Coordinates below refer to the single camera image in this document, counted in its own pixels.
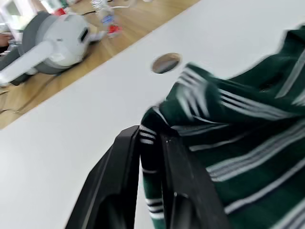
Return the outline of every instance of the white desk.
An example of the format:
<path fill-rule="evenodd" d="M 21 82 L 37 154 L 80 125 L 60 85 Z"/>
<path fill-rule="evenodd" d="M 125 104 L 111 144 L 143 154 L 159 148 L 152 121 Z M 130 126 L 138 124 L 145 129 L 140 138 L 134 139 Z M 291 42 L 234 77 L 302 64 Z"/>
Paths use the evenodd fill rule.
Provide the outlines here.
<path fill-rule="evenodd" d="M 0 228 L 64 228 L 88 172 L 184 64 L 231 77 L 277 51 L 304 16 L 304 0 L 203 0 L 9 125 L 0 133 Z M 152 73 L 168 52 L 183 63 Z M 141 184 L 140 194 L 135 228 L 150 229 Z"/>

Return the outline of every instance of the white curved arm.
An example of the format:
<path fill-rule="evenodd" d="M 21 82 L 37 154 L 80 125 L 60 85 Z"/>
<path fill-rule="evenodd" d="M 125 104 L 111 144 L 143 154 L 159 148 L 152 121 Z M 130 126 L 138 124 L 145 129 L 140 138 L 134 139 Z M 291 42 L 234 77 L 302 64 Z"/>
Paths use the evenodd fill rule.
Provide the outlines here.
<path fill-rule="evenodd" d="M 0 86 L 7 86 L 12 80 L 50 57 L 53 51 L 54 45 L 52 42 L 39 43 L 0 72 Z"/>

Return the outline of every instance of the plastic water bottle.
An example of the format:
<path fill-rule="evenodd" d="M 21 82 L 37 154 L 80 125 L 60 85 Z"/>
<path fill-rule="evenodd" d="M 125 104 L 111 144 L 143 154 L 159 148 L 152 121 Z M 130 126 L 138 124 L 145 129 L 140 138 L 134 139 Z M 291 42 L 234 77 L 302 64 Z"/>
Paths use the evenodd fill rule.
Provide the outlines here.
<path fill-rule="evenodd" d="M 114 37 L 122 31 L 118 25 L 112 8 L 107 4 L 107 0 L 91 0 L 100 22 L 107 31 L 109 37 Z"/>

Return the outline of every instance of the clothing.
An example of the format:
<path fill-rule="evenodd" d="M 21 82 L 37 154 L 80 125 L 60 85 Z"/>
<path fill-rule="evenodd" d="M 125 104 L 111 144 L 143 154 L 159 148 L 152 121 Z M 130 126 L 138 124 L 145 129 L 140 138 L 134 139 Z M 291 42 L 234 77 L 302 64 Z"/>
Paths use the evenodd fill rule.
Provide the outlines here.
<path fill-rule="evenodd" d="M 206 167 L 234 229 L 305 226 L 305 26 L 230 80 L 188 64 L 140 127 L 144 189 L 164 229 L 160 132 L 176 131 Z"/>

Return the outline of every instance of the wooden table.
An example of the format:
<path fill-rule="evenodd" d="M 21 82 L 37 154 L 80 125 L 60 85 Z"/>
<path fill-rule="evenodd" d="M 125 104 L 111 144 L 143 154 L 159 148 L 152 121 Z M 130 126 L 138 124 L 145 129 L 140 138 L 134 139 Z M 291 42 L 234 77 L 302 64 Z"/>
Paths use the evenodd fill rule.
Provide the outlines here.
<path fill-rule="evenodd" d="M 123 27 L 122 33 L 115 38 L 104 38 L 100 43 L 92 47 L 92 53 L 88 59 L 54 79 L 22 112 L 13 113 L 11 111 L 6 111 L 0 114 L 0 129 L 14 122 L 24 113 L 33 109 L 71 83 L 82 78 L 97 66 L 136 43 L 148 33 L 163 25 L 198 1 L 199 0 L 153 0 L 152 2 L 144 2 L 138 0 L 137 4 L 132 8 L 115 9 L 115 14 L 118 16 L 119 22 Z M 116 0 L 115 4 L 127 5 L 128 2 Z M 79 14 L 93 10 L 90 0 L 82 0 L 71 6 L 71 8 Z M 88 15 L 86 18 L 91 24 L 94 24 L 95 26 L 99 25 L 95 14 Z M 19 86 L 10 86 L 9 88 L 6 88 L 5 90 L 9 90 L 10 92 L 7 95 L 4 108 L 18 110 L 52 77 L 53 76 L 51 75 L 40 73 Z M 0 97 L 0 109 L 3 99 L 5 99 L 5 96 Z"/>

